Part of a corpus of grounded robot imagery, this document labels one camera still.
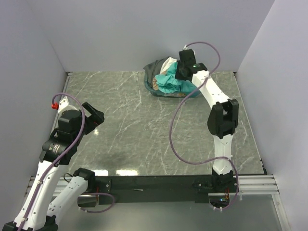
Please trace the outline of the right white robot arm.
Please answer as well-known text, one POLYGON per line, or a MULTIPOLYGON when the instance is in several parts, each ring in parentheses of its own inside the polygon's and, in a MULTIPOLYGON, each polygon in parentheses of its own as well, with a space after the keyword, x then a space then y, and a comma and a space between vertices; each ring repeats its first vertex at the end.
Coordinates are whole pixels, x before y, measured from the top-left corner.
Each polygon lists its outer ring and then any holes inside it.
POLYGON ((231 99, 211 78, 203 63, 197 63, 194 51, 185 49, 179 52, 176 79, 192 82, 210 106, 207 127, 214 139, 214 163, 211 183, 208 187, 222 192, 234 184, 231 160, 231 144, 238 126, 239 103, 231 99))

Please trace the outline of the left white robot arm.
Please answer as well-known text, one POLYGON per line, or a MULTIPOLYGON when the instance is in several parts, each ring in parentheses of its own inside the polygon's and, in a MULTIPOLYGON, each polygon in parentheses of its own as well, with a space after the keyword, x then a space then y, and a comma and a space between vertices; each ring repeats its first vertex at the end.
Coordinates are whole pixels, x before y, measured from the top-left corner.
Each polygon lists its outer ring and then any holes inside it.
POLYGON ((56 104, 60 115, 58 127, 42 146, 35 182, 20 213, 14 221, 3 226, 4 231, 56 231, 68 209, 83 193, 97 189, 95 173, 79 168, 61 193, 54 198, 58 181, 67 171, 72 156, 77 152, 82 137, 104 122, 104 113, 89 103, 83 103, 89 117, 69 105, 68 99, 56 104))

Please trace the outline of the teal t shirt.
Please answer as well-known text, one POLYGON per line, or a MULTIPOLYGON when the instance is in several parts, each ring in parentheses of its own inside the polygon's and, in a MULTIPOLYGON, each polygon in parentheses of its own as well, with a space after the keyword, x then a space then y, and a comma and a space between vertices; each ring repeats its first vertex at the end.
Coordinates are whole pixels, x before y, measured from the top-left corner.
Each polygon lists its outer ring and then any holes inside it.
POLYGON ((170 68, 167 70, 167 83, 164 87, 159 87, 159 90, 164 93, 173 93, 173 92, 188 92, 191 93, 196 89, 196 86, 190 81, 186 80, 177 80, 175 79, 175 73, 177 69, 177 62, 173 63, 170 68))

